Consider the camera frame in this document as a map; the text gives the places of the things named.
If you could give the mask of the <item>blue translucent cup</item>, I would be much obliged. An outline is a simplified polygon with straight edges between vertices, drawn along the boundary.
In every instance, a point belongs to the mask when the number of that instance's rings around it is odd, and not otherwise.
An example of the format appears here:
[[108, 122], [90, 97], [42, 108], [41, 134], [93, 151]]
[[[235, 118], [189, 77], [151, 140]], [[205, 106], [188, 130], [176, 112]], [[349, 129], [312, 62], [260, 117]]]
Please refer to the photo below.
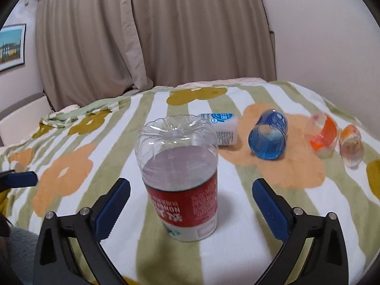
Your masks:
[[251, 152], [263, 160], [276, 160], [285, 151], [288, 120], [275, 109], [264, 111], [249, 133], [248, 145]]

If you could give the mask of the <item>beige curtain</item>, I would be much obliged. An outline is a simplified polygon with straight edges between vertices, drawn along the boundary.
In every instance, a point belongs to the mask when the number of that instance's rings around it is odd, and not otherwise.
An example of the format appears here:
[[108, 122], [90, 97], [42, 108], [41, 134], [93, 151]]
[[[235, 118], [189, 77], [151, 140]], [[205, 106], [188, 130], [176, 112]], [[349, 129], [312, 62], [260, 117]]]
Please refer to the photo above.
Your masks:
[[56, 110], [154, 86], [276, 79], [262, 0], [39, 0], [35, 45]]

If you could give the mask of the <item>framed wall picture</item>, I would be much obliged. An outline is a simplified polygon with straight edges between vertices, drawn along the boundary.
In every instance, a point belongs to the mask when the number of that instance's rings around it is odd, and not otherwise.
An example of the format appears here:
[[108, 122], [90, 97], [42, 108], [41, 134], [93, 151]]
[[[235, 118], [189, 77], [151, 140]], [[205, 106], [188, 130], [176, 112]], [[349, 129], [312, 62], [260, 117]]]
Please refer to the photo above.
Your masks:
[[24, 64], [26, 24], [12, 24], [1, 28], [0, 71]]

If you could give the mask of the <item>red label clear plastic cup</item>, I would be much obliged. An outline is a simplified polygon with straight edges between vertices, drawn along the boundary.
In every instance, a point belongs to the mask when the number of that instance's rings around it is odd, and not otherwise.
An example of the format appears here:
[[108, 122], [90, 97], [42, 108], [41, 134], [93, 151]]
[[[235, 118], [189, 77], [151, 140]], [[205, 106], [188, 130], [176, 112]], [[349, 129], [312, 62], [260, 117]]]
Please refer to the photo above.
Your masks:
[[135, 142], [142, 181], [172, 238], [199, 241], [218, 222], [218, 140], [201, 116], [148, 122]]

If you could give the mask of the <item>green striped floral blanket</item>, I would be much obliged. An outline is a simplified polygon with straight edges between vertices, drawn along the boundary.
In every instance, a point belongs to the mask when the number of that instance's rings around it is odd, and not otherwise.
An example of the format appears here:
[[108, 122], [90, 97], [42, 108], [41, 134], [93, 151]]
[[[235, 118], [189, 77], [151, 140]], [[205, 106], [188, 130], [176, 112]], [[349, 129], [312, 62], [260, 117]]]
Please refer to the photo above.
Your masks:
[[379, 138], [292, 82], [153, 88], [52, 113], [1, 153], [34, 187], [1, 193], [14, 227], [90, 207], [118, 178], [127, 204], [102, 247], [131, 284], [254, 284], [281, 243], [252, 198], [265, 179], [306, 213], [335, 212], [359, 282], [379, 255]]

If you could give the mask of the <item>white blue label cup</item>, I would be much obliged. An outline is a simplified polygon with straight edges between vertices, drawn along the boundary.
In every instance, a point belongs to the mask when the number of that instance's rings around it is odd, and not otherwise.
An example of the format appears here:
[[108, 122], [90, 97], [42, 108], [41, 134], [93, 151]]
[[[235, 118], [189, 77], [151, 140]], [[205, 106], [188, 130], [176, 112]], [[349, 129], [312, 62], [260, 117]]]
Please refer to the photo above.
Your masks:
[[238, 117], [232, 113], [202, 113], [208, 120], [218, 139], [218, 146], [235, 145], [238, 141]]

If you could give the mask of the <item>white bed headboard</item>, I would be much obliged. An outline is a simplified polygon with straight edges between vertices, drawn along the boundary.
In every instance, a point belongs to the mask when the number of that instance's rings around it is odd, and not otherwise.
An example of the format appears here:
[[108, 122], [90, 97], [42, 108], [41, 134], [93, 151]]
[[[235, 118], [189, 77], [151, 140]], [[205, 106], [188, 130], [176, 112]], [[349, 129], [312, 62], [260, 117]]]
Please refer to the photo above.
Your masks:
[[45, 94], [37, 93], [1, 112], [1, 145], [9, 146], [28, 140], [42, 118], [51, 113]]

